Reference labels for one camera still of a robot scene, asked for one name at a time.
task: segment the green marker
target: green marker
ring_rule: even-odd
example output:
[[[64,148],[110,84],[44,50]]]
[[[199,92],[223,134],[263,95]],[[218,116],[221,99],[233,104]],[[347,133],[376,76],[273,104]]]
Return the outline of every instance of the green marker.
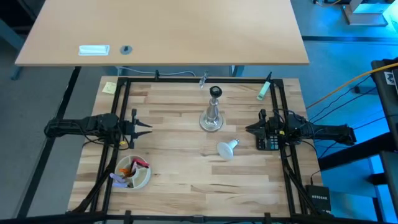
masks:
[[[272,74],[272,72],[270,72],[269,75],[267,76],[266,82],[262,86],[260,93],[257,95],[257,100],[264,99],[264,96],[266,95],[266,93],[269,89],[269,86],[271,85],[271,82],[269,82],[271,80],[271,74]]]

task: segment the black cable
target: black cable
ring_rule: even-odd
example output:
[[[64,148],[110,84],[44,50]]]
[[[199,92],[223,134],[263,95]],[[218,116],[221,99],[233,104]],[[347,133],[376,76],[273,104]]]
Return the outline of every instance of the black cable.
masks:
[[[398,114],[394,114],[394,115],[390,115],[390,116],[384,116],[384,117],[382,117],[382,118],[375,119],[375,120],[373,120],[373,121],[371,121],[371,122],[369,122],[369,123],[366,123],[366,124],[361,125],[361,126],[359,126],[359,127],[357,127],[357,128],[354,128],[354,130],[357,130],[357,129],[359,129],[359,128],[363,128],[363,127],[365,127],[365,126],[367,126],[367,125],[369,125],[369,124],[371,124],[371,123],[374,123],[374,122],[376,122],[376,121],[379,121],[379,120],[381,120],[381,119],[383,119],[383,118],[389,118],[389,117],[391,117],[391,116],[398,116]]]
[[[302,119],[299,119],[297,116],[297,114],[294,112],[294,111],[292,111],[292,110],[287,110],[287,109],[274,109],[274,110],[280,110],[280,111],[288,111],[288,112],[290,112],[290,113],[292,113],[293,114],[293,116],[294,116],[294,118],[296,119],[296,120],[298,120],[298,121],[302,121]]]
[[[123,151],[123,150],[127,150],[127,149],[130,148],[130,142],[129,142],[129,140],[127,140],[126,136],[123,134],[122,129],[120,128],[119,124],[118,124],[118,129],[119,129],[119,132],[120,132],[120,134],[122,135],[123,139],[124,139],[124,140],[126,141],[126,143],[127,143],[127,148],[119,149],[119,150],[122,150],[122,151]]]
[[[347,95],[351,90],[355,89],[355,87],[357,87],[359,84],[361,84],[362,82],[365,82],[368,78],[370,77],[370,75],[368,77],[366,77],[364,80],[360,81],[358,84],[356,84],[354,87],[350,88],[347,92],[345,92],[344,94],[340,95],[337,99],[333,100],[327,107],[323,108],[321,110],[321,112],[319,112],[317,115],[313,116],[309,121],[311,121],[312,119],[316,118],[317,116],[319,116],[320,114],[322,114],[322,112],[324,112],[326,109],[328,109],[333,103],[335,103],[336,101],[338,101],[341,97]]]
[[[87,144],[89,144],[89,143],[97,143],[97,144],[100,144],[100,143],[97,142],[97,141],[102,140],[102,139],[103,139],[103,138],[98,138],[98,139],[93,139],[93,140],[84,142],[83,145],[82,145],[81,147],[85,147],[85,146],[86,146]]]
[[[83,128],[81,128],[80,124],[76,123],[76,122],[72,122],[72,124],[77,125],[79,127],[79,130],[81,132],[81,134],[88,140],[88,143],[95,143],[95,144],[100,144],[100,145],[104,145],[104,143],[102,142],[96,142],[96,139],[90,139],[87,134],[83,131]],[[113,146],[111,146],[110,144],[108,144],[109,147],[115,149],[115,143],[116,141],[114,140],[113,142]]]
[[[308,126],[311,127],[311,130],[312,130],[312,139],[315,140],[315,135],[316,135],[319,131],[321,131],[322,129],[321,129],[321,130],[318,130],[317,132],[315,132],[315,131],[313,130],[312,124],[311,124],[309,121],[305,120],[305,123],[307,124],[307,129],[308,129]]]
[[[335,147],[331,147],[333,149],[346,149],[348,147],[344,147],[344,146],[335,146]]]
[[[287,158],[289,158],[290,156],[292,156],[292,154],[290,153],[290,155],[287,155],[287,156],[285,156],[285,157],[283,157],[282,155],[280,155],[283,159],[287,159]]]
[[[311,147],[313,147],[313,150],[315,150],[315,153],[317,153],[317,149],[315,149],[315,146],[307,141],[301,140],[301,142],[309,144]]]
[[[328,147],[325,149],[325,151],[323,151],[322,155],[321,155],[320,157],[318,157],[318,159],[321,159],[321,158],[325,155],[325,153],[326,153],[330,148],[332,148],[335,144],[337,144],[337,142],[335,142],[335,143],[331,144],[330,146],[328,146]]]
[[[331,114],[331,113],[334,112],[335,110],[341,108],[341,107],[344,106],[344,105],[347,105],[348,103],[351,103],[352,101],[354,101],[354,100],[358,99],[359,97],[362,97],[362,96],[364,96],[364,95],[370,93],[371,91],[373,91],[373,90],[375,90],[375,89],[376,89],[376,87],[372,88],[371,90],[367,91],[366,93],[362,93],[362,94],[360,94],[359,96],[350,99],[350,100],[347,101],[346,103],[343,103],[342,105],[340,105],[340,106],[336,107],[335,109],[329,111],[327,114],[323,115],[321,118],[317,119],[317,120],[314,121],[313,123],[315,124],[317,121],[319,121],[319,120],[323,119],[324,117],[328,116],[329,114]]]
[[[328,146],[328,147],[325,149],[325,151],[322,153],[322,155],[321,155],[318,159],[321,159],[321,158],[323,157],[323,155],[325,155],[325,153],[326,153],[332,146],[334,146],[335,144],[337,144],[337,142],[335,142],[335,143],[331,144],[330,146]],[[318,170],[318,171],[316,171],[315,173],[313,173],[313,174],[311,175],[311,177],[310,177],[311,185],[313,185],[312,177],[313,177],[315,174],[319,173],[319,172],[321,172],[321,170]]]
[[[277,115],[278,117],[280,117],[281,118],[281,120],[282,120],[282,122],[283,122],[283,126],[282,126],[282,129],[281,130],[283,130],[284,128],[285,128],[285,119],[282,117],[282,115],[280,115],[278,112],[277,112],[277,110],[272,110],[273,112],[274,112],[274,114],[275,115]]]
[[[325,128],[321,128],[321,129],[319,129],[318,131],[316,131],[316,133],[313,135],[313,140],[314,140],[314,142],[315,142],[315,136],[320,132],[320,131],[323,131],[323,130],[325,130]]]
[[[316,171],[315,173],[313,173],[313,174],[311,175],[311,177],[310,177],[311,185],[313,185],[312,176],[314,176],[315,174],[317,174],[317,173],[319,173],[319,172],[321,172],[321,170],[318,170],[318,171]]]

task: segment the wood grain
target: wood grain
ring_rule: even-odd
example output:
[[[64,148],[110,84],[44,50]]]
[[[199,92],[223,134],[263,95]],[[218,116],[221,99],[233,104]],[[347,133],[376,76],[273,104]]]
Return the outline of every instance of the wood grain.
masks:
[[[116,77],[101,79],[93,114],[111,109],[113,95],[101,92],[106,82],[116,82]],[[284,79],[284,83],[289,108],[306,116],[299,80]],[[132,83],[127,110],[136,108],[138,118],[153,126],[153,133],[141,136],[135,149],[120,151],[118,160],[130,154],[141,156],[151,164],[152,176],[147,186],[137,191],[113,188],[109,213],[131,210],[134,215],[262,217],[271,212],[273,217],[289,216],[279,151],[258,151],[254,136],[244,130],[257,121],[261,108],[272,114],[270,92],[263,101],[257,101],[260,84],[217,83],[223,90],[219,109],[226,122],[218,132],[206,133],[198,120],[208,106],[212,85],[199,90],[197,83]],[[139,127],[138,131],[148,129]],[[216,144],[234,138],[240,142],[233,159],[225,161],[217,154]],[[69,209],[76,207],[94,185],[101,151],[95,144],[84,147]],[[309,184],[310,175],[319,169],[315,152],[301,144],[297,155],[303,183]],[[320,174],[314,180],[322,184]],[[293,191],[299,212],[294,187]]]
[[[79,45],[110,45],[79,56]],[[122,55],[119,49],[133,51]],[[48,0],[18,65],[308,64],[289,0]]]

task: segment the metal bracket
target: metal bracket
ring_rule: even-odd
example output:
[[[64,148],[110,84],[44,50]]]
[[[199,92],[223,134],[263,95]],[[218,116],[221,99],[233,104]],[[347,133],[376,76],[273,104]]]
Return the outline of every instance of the metal bracket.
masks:
[[[284,89],[284,81],[281,79],[272,79],[271,83],[275,84],[278,88],[283,88]]]
[[[123,220],[123,224],[132,224],[134,220],[131,218],[131,211],[130,210],[126,210],[124,215],[125,215],[125,217],[124,217],[124,220]]]
[[[190,222],[192,223],[205,223],[205,217],[203,215],[194,215],[191,217]]]
[[[127,79],[125,78],[118,78],[118,82],[116,83],[117,86],[123,86],[127,82]]]
[[[160,76],[160,73],[159,73],[159,70],[157,69],[157,70],[155,70],[155,81],[159,80],[159,76]]]
[[[269,212],[264,213],[263,224],[272,224],[271,214]]]

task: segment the butcher block tabletop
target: butcher block tabletop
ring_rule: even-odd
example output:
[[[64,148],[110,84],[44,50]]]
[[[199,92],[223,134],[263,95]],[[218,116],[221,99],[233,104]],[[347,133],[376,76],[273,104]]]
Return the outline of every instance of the butcher block tabletop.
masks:
[[[111,111],[114,96],[102,90],[106,82],[116,83],[117,79],[102,77],[93,115]],[[289,109],[307,117],[299,80],[283,81]],[[208,106],[213,85],[223,91],[219,110],[224,125],[215,133],[206,133],[199,117]],[[269,212],[272,217],[289,217],[280,152],[258,151],[254,135],[244,128],[258,122],[261,109],[273,116],[271,92],[262,101],[256,99],[261,88],[262,84],[206,83],[201,90],[198,83],[132,82],[125,120],[131,120],[135,108],[137,119],[153,127],[138,127],[136,131],[153,132],[139,137],[135,149],[119,151],[118,161],[128,155],[141,156],[150,164],[152,174],[148,184],[138,190],[112,187],[108,214],[123,215],[131,210],[132,215],[263,217]],[[281,106],[279,90],[276,92]],[[123,93],[124,87],[116,114],[120,114]],[[239,144],[233,159],[225,161],[216,145],[232,139],[238,139]],[[319,170],[317,156],[307,144],[296,148],[303,185],[309,184],[310,175]],[[94,186],[101,153],[102,146],[97,144],[83,148],[68,209],[77,207]],[[322,185],[319,173],[314,175],[314,183]],[[99,193],[98,210],[104,188]],[[292,190],[299,212],[293,184]]]

